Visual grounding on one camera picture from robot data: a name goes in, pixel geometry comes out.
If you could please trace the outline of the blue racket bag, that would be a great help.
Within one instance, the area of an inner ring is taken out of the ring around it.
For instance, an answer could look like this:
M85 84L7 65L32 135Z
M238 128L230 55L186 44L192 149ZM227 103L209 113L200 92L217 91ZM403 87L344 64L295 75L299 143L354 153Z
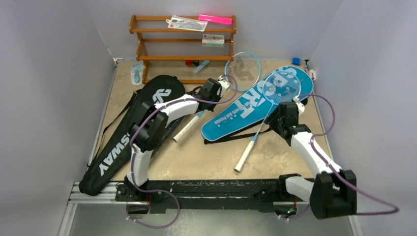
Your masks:
M300 81L300 93L310 94L314 84L311 77L302 69L288 65L282 66L264 76L256 85L245 91L240 97L228 105L223 111L202 125L200 131L204 144L229 142L253 137L256 133L241 134L241 132L260 124L271 107L262 94L264 81L268 77L284 72L289 78L297 77Z

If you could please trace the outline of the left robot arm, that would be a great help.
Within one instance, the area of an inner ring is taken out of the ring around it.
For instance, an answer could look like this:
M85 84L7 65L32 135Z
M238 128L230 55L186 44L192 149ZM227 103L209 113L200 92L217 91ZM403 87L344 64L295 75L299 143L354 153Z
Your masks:
M148 169L155 147L162 143L166 127L174 120L200 111L213 111L231 84L223 77L220 80L209 78L198 91L183 93L167 102L151 104L143 102L139 107L139 121L130 126L131 147L130 167L124 184L127 194L134 201L145 198Z

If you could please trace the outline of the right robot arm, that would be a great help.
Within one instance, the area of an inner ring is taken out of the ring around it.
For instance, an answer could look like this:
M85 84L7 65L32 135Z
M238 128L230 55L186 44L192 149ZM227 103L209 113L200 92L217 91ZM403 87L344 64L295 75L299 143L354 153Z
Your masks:
M296 196L310 205L317 219L355 215L357 194L348 184L356 184L356 175L335 164L315 141L311 130L299 124L295 102L281 102L265 123L292 147L315 175L309 181L297 174L279 177L277 196L288 200Z

